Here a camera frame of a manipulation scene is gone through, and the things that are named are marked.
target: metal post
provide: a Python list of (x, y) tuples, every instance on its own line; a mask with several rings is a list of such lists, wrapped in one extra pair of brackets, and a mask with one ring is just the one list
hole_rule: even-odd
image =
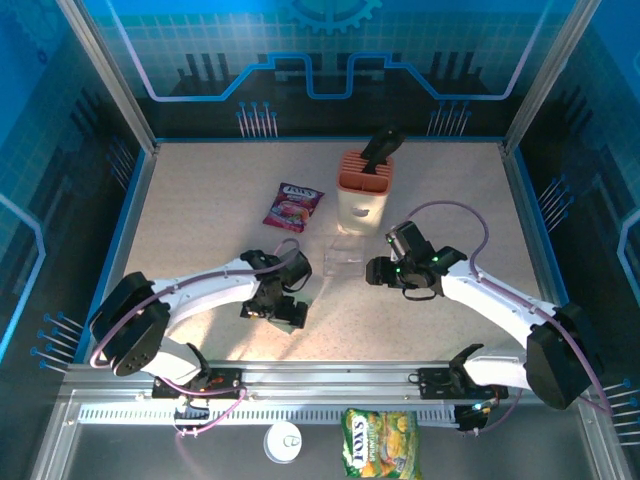
[(510, 155), (520, 144), (551, 88), (562, 72), (601, 0), (577, 0), (505, 136), (505, 152)]
[(74, 0), (56, 1), (140, 146), (148, 155), (152, 155), (155, 136), (90, 15), (84, 6), (76, 4)]

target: metal pin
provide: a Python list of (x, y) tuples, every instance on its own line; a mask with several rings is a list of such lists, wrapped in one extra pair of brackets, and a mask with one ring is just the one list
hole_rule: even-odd
[(69, 362), (65, 362), (64, 360), (60, 360), (59, 358), (52, 357), (51, 355), (47, 355), (46, 353), (39, 352), (36, 347), (33, 347), (31, 350), (29, 350), (29, 353), (31, 354), (32, 357), (35, 357), (36, 355), (40, 355), (41, 357), (48, 358), (49, 360), (53, 360), (54, 362), (60, 362), (64, 365), (69, 365)]
[(71, 328), (71, 327), (67, 327), (64, 323), (59, 322), (57, 320), (54, 320), (53, 318), (51, 318), (51, 315), (49, 315), (48, 313), (44, 314), (44, 323), (53, 323), (55, 325), (58, 325), (60, 328), (65, 329), (67, 332), (71, 332), (74, 335), (81, 335), (81, 332), (78, 332), (77, 330)]
[(253, 107), (253, 116), (256, 119), (256, 122), (258, 121), (258, 102), (251, 102), (251, 106)]
[(540, 194), (540, 196), (538, 197), (538, 203), (540, 203), (540, 199), (541, 199), (542, 197), (544, 197), (544, 196), (547, 194), (547, 192), (548, 192), (549, 190), (551, 190), (551, 187), (553, 187), (557, 182), (558, 182), (558, 179), (557, 179), (556, 177), (553, 177), (553, 178), (551, 179), (551, 183), (549, 184), (549, 186), (548, 186), (547, 188), (545, 188), (545, 189), (544, 189), (544, 192), (542, 192), (542, 193)]
[(271, 122), (273, 123), (273, 132), (276, 134), (276, 138), (278, 138), (278, 121), (276, 117), (278, 114), (276, 112), (271, 112)]
[(125, 183), (129, 183), (129, 175), (124, 171), (124, 167), (120, 163), (110, 160), (110, 155), (107, 154), (107, 160), (111, 163), (111, 166), (120, 174), (120, 177)]
[(269, 102), (262, 102), (262, 106), (265, 109), (266, 117), (267, 117), (267, 127), (269, 128), (269, 136), (273, 136), (271, 133), (271, 115), (269, 115)]
[(253, 136), (256, 136), (256, 126), (253, 124), (253, 112), (248, 112), (247, 117), (249, 117), (249, 124), (251, 125), (251, 133)]
[(240, 133), (242, 134), (242, 138), (245, 138), (244, 127), (242, 126), (242, 112), (236, 112), (236, 117), (238, 118), (238, 126), (240, 127)]
[(451, 122), (451, 127), (449, 127), (449, 136), (453, 135), (453, 127), (459, 121), (460, 112), (453, 112), (453, 122)]
[(626, 407), (627, 405), (636, 408), (638, 406), (638, 399), (636, 397), (631, 397), (628, 402), (616, 403), (615, 405), (611, 405), (611, 408)]
[(51, 340), (53, 343), (57, 343), (58, 345), (61, 345), (61, 346), (65, 347), (65, 348), (68, 348), (68, 349), (70, 349), (72, 351), (75, 351), (75, 349), (76, 349), (76, 347), (72, 347), (71, 345), (69, 345), (67, 343), (64, 343), (64, 342), (62, 342), (62, 341), (60, 341), (60, 340), (58, 340), (56, 338), (53, 338), (53, 337), (51, 337), (49, 335), (46, 335), (43, 330), (38, 330), (38, 333), (37, 333), (36, 336), (38, 338), (46, 338), (47, 340)]
[(560, 185), (562, 185), (562, 182), (564, 182), (565, 178), (565, 174), (563, 173), (562, 175), (560, 175), (560, 179), (556, 182), (555, 185), (552, 186), (550, 190), (547, 187), (547, 189), (538, 198), (538, 203), (545, 201), (549, 197), (549, 195), (551, 195)]
[(614, 423), (614, 427), (628, 427), (629, 425), (640, 425), (640, 417), (636, 418), (633, 422)]
[(260, 112), (259, 115), (260, 115), (260, 122), (262, 123), (262, 134), (266, 138), (266, 136), (267, 136), (267, 127), (264, 124), (264, 112)]
[(436, 117), (436, 111), (431, 110), (430, 118), (429, 118), (429, 126), (427, 127), (427, 137), (431, 133), (431, 125), (433, 125), (433, 119)]
[(58, 317), (58, 320), (64, 320), (66, 322), (69, 322), (71, 325), (75, 325), (76, 327), (78, 327), (80, 330), (84, 330), (84, 325), (80, 325), (78, 322), (74, 322), (73, 320), (71, 320), (69, 317), (65, 317), (64, 313), (62, 312), (58, 312), (56, 314), (56, 317)]
[(62, 350), (59, 350), (57, 348), (55, 348), (53, 345), (51, 345), (50, 343), (47, 343), (44, 346), (44, 351), (45, 352), (54, 352), (57, 353), (59, 355), (64, 355), (65, 357), (69, 357), (71, 360), (73, 360), (73, 355), (68, 354), (67, 352), (63, 352)]
[(113, 167), (111, 167), (111, 176), (116, 179), (116, 181), (120, 184), (123, 190), (127, 189), (127, 187), (124, 186), (124, 183), (122, 182), (122, 180), (120, 180), (120, 177), (118, 176), (116, 171), (113, 169)]
[(442, 126), (444, 125), (445, 119), (449, 116), (449, 112), (442, 112), (442, 120), (440, 121), (440, 128), (438, 128), (438, 136), (442, 133)]
[(449, 128), (449, 122), (451, 121), (451, 119), (453, 118), (453, 109), (455, 108), (455, 106), (458, 104), (458, 102), (456, 102), (455, 100), (453, 100), (451, 102), (451, 110), (449, 110), (449, 115), (447, 115), (447, 125), (444, 127), (444, 133), (445, 135), (447, 134), (447, 129)]
[(569, 208), (573, 204), (573, 202), (575, 202), (575, 200), (576, 200), (575, 197), (571, 197), (567, 201), (567, 204), (564, 207), (562, 207), (560, 210), (557, 210), (556, 213), (554, 214), (553, 218), (551, 218), (548, 222), (545, 221), (545, 223), (551, 225), (551, 223), (553, 223), (556, 220), (556, 218), (558, 218), (560, 216), (561, 213), (565, 212), (567, 210), (567, 208)]
[(551, 198), (551, 200), (549, 200), (547, 203), (545, 203), (540, 207), (540, 211), (542, 212), (543, 216), (548, 214), (549, 210), (555, 207), (558, 204), (558, 202), (563, 200), (562, 195), (564, 195), (564, 192), (560, 190), (556, 190), (555, 193), (553, 193), (552, 195), (553, 198)]
[(464, 112), (468, 106), (469, 106), (469, 100), (465, 100), (464, 102), (462, 102), (462, 111), (460, 112), (460, 118), (458, 118), (458, 124), (456, 125), (456, 133), (458, 133), (458, 130), (460, 129), (460, 122), (462, 122), (462, 117), (464, 117), (465, 115)]
[(133, 169), (133, 166), (136, 164), (136, 159), (133, 158), (133, 156), (131, 155), (131, 152), (129, 152), (129, 150), (127, 149), (127, 146), (125, 145), (124, 140), (116, 136), (114, 136), (114, 138), (116, 139), (116, 143), (120, 147), (120, 151), (122, 151), (124, 156), (129, 160), (129, 163), (131, 164), (131, 167)]
[(62, 333), (60, 330), (58, 330), (58, 327), (53, 327), (51, 329), (51, 333), (55, 336), (55, 335), (59, 335), (62, 338), (66, 338), (67, 340), (69, 340), (70, 342), (73, 343), (78, 343), (78, 340), (76, 338), (70, 337), (69, 335)]
[(607, 398), (612, 399), (612, 398), (624, 397), (625, 395), (631, 395), (638, 392), (640, 392), (640, 388), (636, 390), (630, 390), (628, 392), (617, 393), (616, 395), (607, 395)]
[(467, 126), (467, 122), (469, 121), (469, 117), (471, 117), (471, 112), (469, 110), (467, 110), (466, 112), (464, 112), (464, 122), (462, 122), (462, 126), (460, 127), (460, 134), (458, 136), (462, 136), (462, 134), (464, 133), (464, 129)]
[(557, 189), (553, 190), (544, 199), (538, 202), (540, 211), (542, 211), (544, 208), (547, 208), (551, 202), (553, 202), (554, 200), (557, 200), (561, 196), (562, 196), (562, 192), (560, 190), (557, 190)]
[(612, 415), (612, 417), (624, 417), (626, 415), (634, 415), (634, 414), (637, 415), (638, 413), (640, 413), (640, 410), (629, 410), (628, 412), (616, 413)]
[(549, 229), (547, 230), (547, 233), (551, 233), (558, 225), (560, 225), (562, 223), (562, 221), (564, 219), (566, 219), (569, 216), (569, 212), (564, 212), (562, 214), (562, 217), (560, 217), (556, 223), (554, 223), (553, 225), (549, 225)]
[(624, 387), (624, 388), (631, 388), (631, 380), (629, 380), (628, 378), (625, 378), (624, 380), (622, 380), (622, 383), (618, 383), (616, 385), (611, 385), (609, 387), (605, 387), (603, 388), (603, 390), (609, 391), (609, 390), (613, 390), (614, 388), (620, 388), (620, 387)]
[(126, 170), (129, 173), (133, 173), (133, 168), (129, 164), (129, 160), (124, 155), (121, 148), (116, 148), (116, 145), (117, 144), (113, 144), (113, 143), (110, 144), (109, 150), (111, 150), (111, 153), (118, 159), (120, 166), (122, 166), (124, 170)]
[(246, 105), (246, 103), (238, 102), (238, 105), (242, 109), (242, 118), (244, 118), (244, 129), (247, 131), (247, 136), (248, 136), (249, 135), (249, 122), (247, 121), (247, 112), (244, 109), (244, 106)]
[(545, 223), (555, 216), (558, 211), (564, 207), (564, 200), (560, 200), (557, 205), (554, 205), (550, 210), (542, 212), (542, 217)]
[(438, 127), (438, 120), (440, 120), (440, 113), (442, 113), (442, 109), (444, 108), (445, 103), (446, 102), (444, 100), (440, 100), (438, 102), (438, 105), (440, 105), (440, 108), (438, 108), (438, 113), (436, 115), (436, 123), (434, 123), (434, 125), (433, 125), (433, 132), (434, 133), (436, 131), (436, 128)]
[(61, 368), (54, 367), (53, 365), (49, 365), (45, 360), (40, 360), (40, 368), (50, 368), (51, 370), (55, 370), (56, 372), (67, 373), (65, 370)]

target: white cup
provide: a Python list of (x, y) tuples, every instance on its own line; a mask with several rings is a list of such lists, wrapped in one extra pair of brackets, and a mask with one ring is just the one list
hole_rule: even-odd
[(264, 436), (264, 452), (275, 463), (293, 462), (301, 448), (300, 430), (290, 422), (274, 423)]

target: black handle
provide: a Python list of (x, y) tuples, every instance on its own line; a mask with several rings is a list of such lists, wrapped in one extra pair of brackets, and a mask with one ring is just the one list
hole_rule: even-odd
[(376, 166), (386, 165), (387, 157), (400, 148), (405, 138), (405, 135), (395, 125), (387, 125), (378, 130), (360, 154), (360, 158), (369, 160), (362, 173), (375, 175)]

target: orange utensil holder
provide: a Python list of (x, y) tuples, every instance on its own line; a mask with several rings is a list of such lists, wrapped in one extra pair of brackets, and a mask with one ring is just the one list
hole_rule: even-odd
[(384, 207), (391, 191), (393, 158), (376, 167), (376, 175), (362, 173), (367, 160), (361, 151), (342, 156), (338, 178), (338, 228), (351, 235), (374, 235), (378, 231)]

